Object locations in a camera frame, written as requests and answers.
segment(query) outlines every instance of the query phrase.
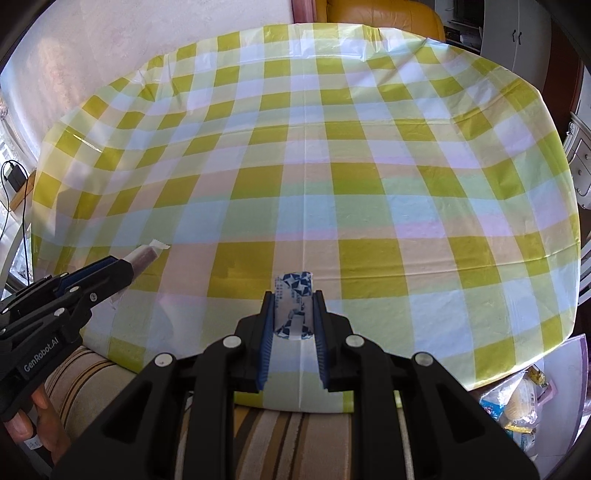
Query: cabinet door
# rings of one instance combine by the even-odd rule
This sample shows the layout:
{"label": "cabinet door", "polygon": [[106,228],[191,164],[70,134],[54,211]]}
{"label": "cabinet door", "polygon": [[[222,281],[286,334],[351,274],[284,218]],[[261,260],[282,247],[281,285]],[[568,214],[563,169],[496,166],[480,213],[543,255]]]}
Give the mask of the cabinet door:
{"label": "cabinet door", "polygon": [[519,32],[513,71],[541,92],[550,61],[550,14],[536,0],[518,1]]}
{"label": "cabinet door", "polygon": [[518,0],[485,0],[480,55],[511,70],[515,62],[518,25]]}

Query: metal rivet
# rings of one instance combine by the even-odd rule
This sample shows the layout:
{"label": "metal rivet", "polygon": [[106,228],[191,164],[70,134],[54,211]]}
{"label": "metal rivet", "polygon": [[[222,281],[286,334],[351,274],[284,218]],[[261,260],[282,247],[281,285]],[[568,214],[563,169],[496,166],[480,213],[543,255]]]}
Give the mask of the metal rivet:
{"label": "metal rivet", "polygon": [[358,348],[360,346],[363,346],[363,344],[365,343],[365,340],[363,339],[363,337],[360,337],[359,335],[349,335],[345,339],[345,343],[349,346]]}
{"label": "metal rivet", "polygon": [[173,362],[173,356],[170,353],[161,353],[154,359],[154,363],[159,367],[167,367]]}
{"label": "metal rivet", "polygon": [[237,346],[240,346],[241,343],[242,339],[236,335],[230,335],[223,340],[223,345],[226,348],[236,348]]}
{"label": "metal rivet", "polygon": [[414,361],[423,367],[429,367],[433,364],[433,357],[429,353],[419,352],[414,356]]}

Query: table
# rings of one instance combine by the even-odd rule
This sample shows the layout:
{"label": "table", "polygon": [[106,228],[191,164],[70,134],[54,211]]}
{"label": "table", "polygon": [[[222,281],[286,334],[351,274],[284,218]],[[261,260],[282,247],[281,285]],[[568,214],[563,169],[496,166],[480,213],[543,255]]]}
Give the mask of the table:
{"label": "table", "polygon": [[[472,53],[396,29],[272,25],[150,60],[48,133],[34,190],[35,276],[166,250],[95,308],[85,344],[138,371],[256,313],[311,271],[329,309],[466,387],[572,331],[580,233],[561,142],[537,90]],[[313,339],[275,338],[260,395],[350,411]]]}

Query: plastic tablecloth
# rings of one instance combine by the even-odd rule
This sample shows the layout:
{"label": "plastic tablecloth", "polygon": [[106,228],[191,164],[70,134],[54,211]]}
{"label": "plastic tablecloth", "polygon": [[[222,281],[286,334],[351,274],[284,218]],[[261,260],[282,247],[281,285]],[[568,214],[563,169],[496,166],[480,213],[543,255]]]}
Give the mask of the plastic tablecloth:
{"label": "plastic tablecloth", "polygon": [[[47,134],[35,276],[171,246],[83,331],[138,371],[201,352],[310,271],[330,310],[386,351],[429,351],[467,388],[571,333],[580,232],[539,92],[490,61],[396,29],[273,25],[155,57]],[[237,401],[349,411],[313,339],[274,338]]]}

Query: yellow leather chair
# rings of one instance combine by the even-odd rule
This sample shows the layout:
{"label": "yellow leather chair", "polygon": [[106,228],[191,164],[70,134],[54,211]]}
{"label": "yellow leather chair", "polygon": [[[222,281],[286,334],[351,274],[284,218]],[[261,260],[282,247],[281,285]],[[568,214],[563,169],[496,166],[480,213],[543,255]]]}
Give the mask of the yellow leather chair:
{"label": "yellow leather chair", "polygon": [[316,0],[316,21],[394,27],[445,42],[439,15],[411,0]]}

